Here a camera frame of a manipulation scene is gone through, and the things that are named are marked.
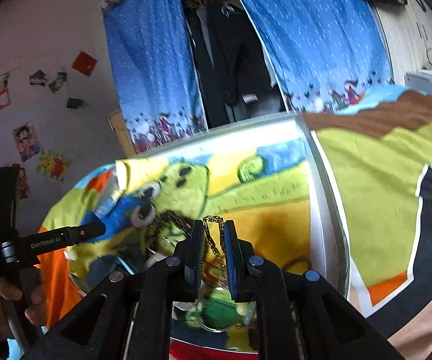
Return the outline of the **family cartoon poster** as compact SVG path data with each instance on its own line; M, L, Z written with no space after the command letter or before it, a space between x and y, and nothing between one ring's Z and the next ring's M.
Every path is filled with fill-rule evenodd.
M30 189L28 185L26 170L23 166L19 164L13 164L13 167L16 167L19 171L17 182L19 200L27 199L29 198Z

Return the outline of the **yellow cartoon poster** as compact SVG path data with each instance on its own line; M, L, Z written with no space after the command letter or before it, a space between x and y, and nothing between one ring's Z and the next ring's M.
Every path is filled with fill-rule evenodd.
M36 165L36 172L63 182L69 166L71 166L71 160L53 151L42 150Z

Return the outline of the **anime poster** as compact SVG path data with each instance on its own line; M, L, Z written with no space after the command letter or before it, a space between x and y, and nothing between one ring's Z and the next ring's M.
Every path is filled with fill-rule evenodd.
M16 128L13 131L14 142L19 156L23 162L28 161L41 151L40 142L38 141L36 130L32 122Z

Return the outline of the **white tray with cartoon drawing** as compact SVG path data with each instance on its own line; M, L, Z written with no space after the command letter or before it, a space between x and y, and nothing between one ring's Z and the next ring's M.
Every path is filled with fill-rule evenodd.
M64 250L64 270L85 294L112 262L136 273L172 254L205 217L233 221L257 255L284 271L314 269L348 293L348 234L300 114L222 127L99 166L51 210L45 225L104 223L105 234Z

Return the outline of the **wooden cabinet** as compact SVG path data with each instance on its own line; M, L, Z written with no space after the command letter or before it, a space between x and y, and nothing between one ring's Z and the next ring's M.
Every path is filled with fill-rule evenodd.
M114 111L108 116L110 128L116 134L123 152L130 158L136 154L135 148L132 144L130 134L127 130L126 122L124 121L121 111Z

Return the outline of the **colourful cartoon bedspread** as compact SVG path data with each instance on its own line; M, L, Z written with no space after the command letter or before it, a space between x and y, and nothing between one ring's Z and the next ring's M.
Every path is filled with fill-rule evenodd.
M300 115L309 122L348 234L348 293L325 279L400 359L432 359L432 96L385 86L339 113ZM172 305L168 358L260 359L256 304L236 303L230 294L223 241L228 220L198 220L206 237L200 286L195 301ZM175 251L136 273L111 262L109 273L84 294L64 270L66 248L40 258L47 307L40 338L112 272L145 272ZM223 332L202 328L197 304L206 297L233 301L236 325Z

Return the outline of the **white storage box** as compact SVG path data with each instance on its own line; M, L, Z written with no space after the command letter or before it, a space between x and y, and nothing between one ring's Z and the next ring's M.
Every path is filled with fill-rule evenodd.
M407 72L405 85L411 89L432 96L432 75L427 72Z

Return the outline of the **left blue wardrobe curtain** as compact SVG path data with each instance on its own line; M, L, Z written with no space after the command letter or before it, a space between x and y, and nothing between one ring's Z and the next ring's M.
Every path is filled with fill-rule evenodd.
M181 0L105 0L102 14L119 106L136 153L206 131Z

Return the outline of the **blue wardrobe curtain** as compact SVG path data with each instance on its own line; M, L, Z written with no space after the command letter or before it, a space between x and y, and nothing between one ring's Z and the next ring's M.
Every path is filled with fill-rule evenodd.
M387 48L363 0L240 0L291 111L333 113L392 83Z
M105 0L102 14L119 106L136 153L206 131L181 0Z

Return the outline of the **right blue wardrobe curtain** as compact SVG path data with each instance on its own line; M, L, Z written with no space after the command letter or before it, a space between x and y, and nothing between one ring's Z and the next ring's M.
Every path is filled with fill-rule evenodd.
M363 0L240 0L291 111L333 113L392 83L387 48Z

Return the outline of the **light wooden wardrobe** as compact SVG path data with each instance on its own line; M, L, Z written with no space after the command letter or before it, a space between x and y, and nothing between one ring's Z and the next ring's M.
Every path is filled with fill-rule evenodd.
M372 10L395 83L403 85L408 72L432 71L432 10L427 2L407 0L404 6L374 4Z

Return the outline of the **wall photo right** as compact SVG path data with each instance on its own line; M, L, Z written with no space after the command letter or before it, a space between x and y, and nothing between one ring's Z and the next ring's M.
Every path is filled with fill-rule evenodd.
M58 72L57 76L54 80L52 80L49 84L49 90L56 94L65 84L67 83L67 73L66 72Z

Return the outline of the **wall photo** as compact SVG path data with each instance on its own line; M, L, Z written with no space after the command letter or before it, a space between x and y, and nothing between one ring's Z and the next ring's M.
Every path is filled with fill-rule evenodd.
M67 83L67 73L66 72L58 72L57 76L54 80L52 80L49 84L49 90L56 94L65 84Z
M46 74L42 70L37 70L32 75L29 76L29 84L31 86L42 86L45 87L47 85L48 78Z

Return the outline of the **wall photo left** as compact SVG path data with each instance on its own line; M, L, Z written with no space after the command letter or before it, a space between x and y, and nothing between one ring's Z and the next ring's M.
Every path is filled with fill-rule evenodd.
M29 76L29 84L31 86L42 86L45 87L47 85L48 78L46 74L42 70L37 70L32 75Z

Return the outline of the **red diamond wall decoration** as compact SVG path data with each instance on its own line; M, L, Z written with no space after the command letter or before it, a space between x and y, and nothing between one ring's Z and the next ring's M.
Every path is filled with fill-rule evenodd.
M81 51L75 58L71 67L84 76L89 77L93 73L96 64L97 60L93 56Z

